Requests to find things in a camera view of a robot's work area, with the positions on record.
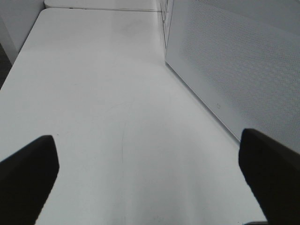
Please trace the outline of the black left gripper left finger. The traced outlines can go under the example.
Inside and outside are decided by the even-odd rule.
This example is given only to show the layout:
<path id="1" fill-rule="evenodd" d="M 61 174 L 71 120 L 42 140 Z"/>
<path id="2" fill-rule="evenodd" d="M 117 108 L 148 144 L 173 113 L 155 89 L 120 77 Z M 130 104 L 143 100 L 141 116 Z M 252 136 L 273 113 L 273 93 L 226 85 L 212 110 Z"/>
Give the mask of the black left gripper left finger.
<path id="1" fill-rule="evenodd" d="M 33 225 L 54 186 L 59 159 L 54 138 L 43 135 L 0 163 L 0 223 Z"/>

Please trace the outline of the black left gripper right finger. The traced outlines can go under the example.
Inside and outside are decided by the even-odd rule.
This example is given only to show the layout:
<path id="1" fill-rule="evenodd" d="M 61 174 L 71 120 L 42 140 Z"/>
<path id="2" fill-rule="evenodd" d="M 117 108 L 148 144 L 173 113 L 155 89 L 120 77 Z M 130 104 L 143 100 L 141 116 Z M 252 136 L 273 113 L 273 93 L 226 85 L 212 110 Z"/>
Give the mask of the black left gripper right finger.
<path id="1" fill-rule="evenodd" d="M 300 223 L 300 156 L 251 128 L 242 132 L 239 167 L 270 225 Z"/>

